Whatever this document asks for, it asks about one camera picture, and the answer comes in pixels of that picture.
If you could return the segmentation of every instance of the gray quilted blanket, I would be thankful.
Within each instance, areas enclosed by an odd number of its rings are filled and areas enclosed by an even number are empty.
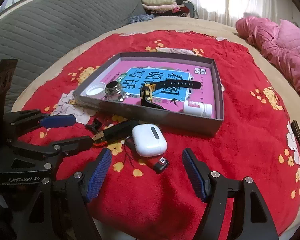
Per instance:
[[[5,16],[0,59],[18,59],[5,111],[63,55],[139,14],[145,14],[140,0],[35,0]]]

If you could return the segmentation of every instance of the beige bedsheet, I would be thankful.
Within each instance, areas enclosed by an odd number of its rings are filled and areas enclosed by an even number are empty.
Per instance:
[[[273,88],[282,97],[284,104],[288,110],[291,120],[297,120],[300,126],[300,97],[295,92],[295,90],[289,85],[284,76],[272,66],[266,59],[264,59],[259,51],[254,47],[250,46],[245,40],[238,37],[235,28],[222,25],[215,22],[197,20],[193,18],[183,18],[183,17],[159,17],[153,20],[135,23],[131,25],[124,26],[120,29],[105,33],[100,37],[89,41],[66,54],[55,64],[53,64],[47,71],[45,71],[41,76],[35,79],[26,90],[19,96],[15,102],[12,110],[19,111],[24,106],[26,101],[33,95],[36,89],[43,85],[47,80],[53,79],[57,76],[63,67],[71,62],[74,58],[82,54],[84,51],[89,49],[95,43],[101,41],[102,39],[110,36],[113,33],[135,33],[135,32],[147,32],[152,30],[190,30],[198,33],[204,33],[216,37],[224,37],[229,39],[229,41],[236,42],[246,46],[250,54],[253,56],[255,63],[267,76],[271,82]],[[294,223],[290,226],[293,227],[300,223],[300,209]]]

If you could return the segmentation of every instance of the folded clothes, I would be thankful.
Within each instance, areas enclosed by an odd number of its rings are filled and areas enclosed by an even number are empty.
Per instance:
[[[176,12],[176,13],[173,13],[173,10],[170,10],[170,11],[161,11],[161,12],[158,12],[158,11],[146,11],[147,14],[153,14],[155,17],[158,17],[158,16],[181,16],[181,17],[187,17],[187,14],[182,12],[182,11],[179,11],[179,12]]]
[[[175,7],[175,8],[172,10],[173,13],[176,13],[176,12],[179,12],[179,11],[181,11],[179,6]]]
[[[141,2],[149,6],[158,6],[174,4],[176,0],[141,0]]]
[[[149,21],[151,19],[154,19],[154,15],[153,14],[140,14],[140,15],[137,15],[137,16],[132,16],[130,19],[129,19],[129,24],[131,23],[137,23],[137,22],[146,22],[146,21]]]
[[[150,10],[150,11],[170,11],[175,8],[179,8],[179,6],[176,3],[169,4],[169,5],[158,5],[158,6],[149,6],[149,5],[143,4],[142,6],[145,10]]]
[[[184,7],[180,7],[180,11],[182,11],[182,12],[184,12],[186,14],[188,14],[190,12],[189,8],[185,7],[185,6]]]

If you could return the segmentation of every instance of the watch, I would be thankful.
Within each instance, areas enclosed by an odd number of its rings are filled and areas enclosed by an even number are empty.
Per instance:
[[[181,79],[181,80],[164,80],[160,82],[144,84],[140,88],[141,105],[157,108],[157,109],[164,109],[162,106],[159,106],[158,104],[152,102],[152,92],[159,89],[165,89],[170,87],[200,89],[201,83],[198,81]]]

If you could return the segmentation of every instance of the white airpods case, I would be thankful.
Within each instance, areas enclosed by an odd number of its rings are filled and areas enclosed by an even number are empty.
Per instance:
[[[136,151],[140,156],[151,157],[163,154],[167,150],[167,142],[158,126],[141,124],[132,129],[132,137]]]

